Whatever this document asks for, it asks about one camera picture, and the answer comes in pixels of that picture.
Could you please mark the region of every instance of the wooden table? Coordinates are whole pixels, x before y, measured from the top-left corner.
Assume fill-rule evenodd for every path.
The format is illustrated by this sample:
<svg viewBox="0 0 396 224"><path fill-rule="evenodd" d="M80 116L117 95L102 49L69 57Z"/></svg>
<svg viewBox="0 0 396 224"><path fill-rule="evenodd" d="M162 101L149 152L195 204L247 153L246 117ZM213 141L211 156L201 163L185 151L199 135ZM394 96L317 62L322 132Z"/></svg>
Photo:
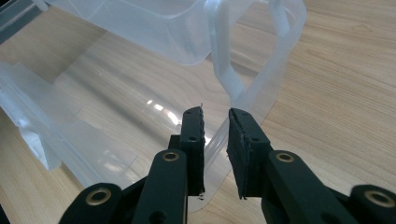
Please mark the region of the wooden table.
<svg viewBox="0 0 396 224"><path fill-rule="evenodd" d="M354 185L372 183L396 192L396 3L305 4L302 37L262 128L274 148L300 155L331 188L348 194ZM0 46L0 61L23 62L53 81L102 35L52 8ZM3 111L0 120L0 203L12 223L56 223L82 186L64 166L46 171ZM189 222L264 218L260 200L239 201L230 173Z"/></svg>

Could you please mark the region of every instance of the transparent plastic container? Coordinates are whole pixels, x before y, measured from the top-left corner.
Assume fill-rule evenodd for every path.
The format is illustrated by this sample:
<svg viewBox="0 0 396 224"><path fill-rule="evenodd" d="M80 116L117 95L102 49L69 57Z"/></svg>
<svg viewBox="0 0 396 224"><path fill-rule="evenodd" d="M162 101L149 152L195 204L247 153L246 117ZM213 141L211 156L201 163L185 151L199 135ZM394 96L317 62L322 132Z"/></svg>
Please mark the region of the transparent plastic container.
<svg viewBox="0 0 396 224"><path fill-rule="evenodd" d="M206 0L45 0L146 49L183 64L210 52ZM253 0L231 0L234 24Z"/></svg>
<svg viewBox="0 0 396 224"><path fill-rule="evenodd" d="M200 5L202 14L195 19L209 24L204 34L210 33L206 44L212 49L200 63L185 66L105 33L53 83L21 64L1 63L0 106L48 169L62 161L84 187L111 182L125 188L148 174L154 155L180 132L182 113L203 105L206 193L203 200L189 199L189 210L196 211L231 171L224 150L229 108L263 121L306 17L301 0L260 1L230 29L223 24L236 20L234 2Z"/></svg>

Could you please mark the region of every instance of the plastic container handle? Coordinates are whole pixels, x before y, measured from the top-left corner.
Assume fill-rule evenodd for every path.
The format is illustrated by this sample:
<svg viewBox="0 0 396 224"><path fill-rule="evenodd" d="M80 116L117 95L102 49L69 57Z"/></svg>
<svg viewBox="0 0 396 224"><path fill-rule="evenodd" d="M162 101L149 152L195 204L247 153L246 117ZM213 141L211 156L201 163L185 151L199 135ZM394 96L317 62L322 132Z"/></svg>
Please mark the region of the plastic container handle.
<svg viewBox="0 0 396 224"><path fill-rule="evenodd" d="M269 6L276 35L283 37L290 30L283 1L270 0ZM238 100L244 94L245 88L231 66L229 2L228 0L207 0L205 7L209 22L213 70L221 86L227 91L231 106L238 106Z"/></svg>
<svg viewBox="0 0 396 224"><path fill-rule="evenodd" d="M245 88L241 78L231 66L229 3L226 0L208 0L206 12L209 22L213 70L221 86L230 96L231 106L235 106Z"/></svg>

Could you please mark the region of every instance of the wood grain surface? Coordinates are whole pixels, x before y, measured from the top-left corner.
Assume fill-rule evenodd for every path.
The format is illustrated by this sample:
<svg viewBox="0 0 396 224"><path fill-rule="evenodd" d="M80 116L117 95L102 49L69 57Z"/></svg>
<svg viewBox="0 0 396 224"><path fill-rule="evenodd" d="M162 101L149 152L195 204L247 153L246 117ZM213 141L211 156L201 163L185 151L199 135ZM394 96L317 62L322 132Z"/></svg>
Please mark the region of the wood grain surface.
<svg viewBox="0 0 396 224"><path fill-rule="evenodd" d="M277 102L262 128L274 148L300 155L331 188L348 194L354 185L371 183L396 192L396 3L392 0L304 2L307 22L300 41L290 54ZM262 45L253 41L257 36L259 34L249 33L246 27L233 30L233 62L236 70L245 75L246 85L251 80L250 75L261 69L259 62L266 60L270 53L258 50ZM238 39L248 37L253 38L251 43L257 48L238 44L243 43ZM210 58L189 68L166 60L161 63L160 56L55 8L1 45L0 61L22 62L60 90L69 90L67 94L80 105L79 118L110 136L118 136L124 144L138 144L122 135L134 132L128 126L128 122L132 122L127 119L130 114L114 117L111 110L103 107L104 102L99 97L89 104L86 104L87 99L80 97L84 88L79 85L85 83L84 78L91 80L92 77L79 76L76 72L99 74L90 72L95 69L109 72L105 69L108 68L105 61L92 57L106 52L111 60L108 63L126 66L123 71L140 71L140 83L146 86L158 83L159 91L165 91L169 83L152 80L151 72L163 73L165 79L171 78L168 77L171 74L180 77L191 74L184 78L211 74ZM134 63L125 65L128 63L123 60L125 58ZM124 72L114 79L95 77L94 82L90 82L91 88L106 86L101 92L110 97L108 101L120 102L124 93L116 90L118 86L128 90L129 75ZM226 111L227 105L213 104L210 99L226 101L227 98L217 82L210 78L202 77L211 83L203 84L209 89L204 95L209 99L205 102L207 113L213 115L206 123L213 123L212 128L216 129L223 120L216 115ZM199 92L194 91L193 86L186 88L191 90L187 94L172 88L171 95L178 96L179 100L168 107L178 109L201 103L193 100L193 95ZM122 106L123 111L136 111L134 106L138 106L138 102ZM139 114L133 117L143 118ZM3 111L0 120L0 203L11 223L58 222L82 186L65 166L46 171ZM163 128L158 129L155 134L161 136L162 131ZM159 139L151 146L167 141L163 137ZM139 164L149 166L149 159ZM230 172L210 204L189 214L189 222L265 223L260 203L258 199L238 199Z"/></svg>

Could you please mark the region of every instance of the clear plastic bin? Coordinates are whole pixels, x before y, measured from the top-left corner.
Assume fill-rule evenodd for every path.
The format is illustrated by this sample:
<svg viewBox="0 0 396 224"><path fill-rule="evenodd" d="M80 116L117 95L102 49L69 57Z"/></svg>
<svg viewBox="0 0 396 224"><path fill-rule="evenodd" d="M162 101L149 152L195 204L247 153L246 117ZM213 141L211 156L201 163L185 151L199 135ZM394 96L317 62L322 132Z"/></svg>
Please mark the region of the clear plastic bin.
<svg viewBox="0 0 396 224"><path fill-rule="evenodd" d="M203 1L195 2L186 8L192 10ZM212 54L191 66L111 33L88 47L53 83L21 64L1 63L0 106L47 168L62 161L84 187L112 182L125 188L148 174L154 155L167 147L171 134L180 132L182 113L203 105L206 193L203 200L189 200L189 210L196 211L210 201L231 170L223 150L228 109L232 105L247 110L258 122L263 121L276 101L306 12L301 0L254 2L231 30L230 55L228 26L226 32L221 26L222 20L231 21L222 17L225 15L215 12L214 18L208 17L220 22L205 26L213 31L206 43L210 48L212 41ZM203 18L205 10L195 19ZM223 35L226 45L214 48ZM184 55L179 48L170 49L177 51L177 57ZM226 77L236 76L232 84L242 88L234 98L235 91L228 90L233 85L221 79L224 69Z"/></svg>
<svg viewBox="0 0 396 224"><path fill-rule="evenodd" d="M53 6L183 64L210 52L206 0L45 0ZM231 0L234 24L253 0Z"/></svg>

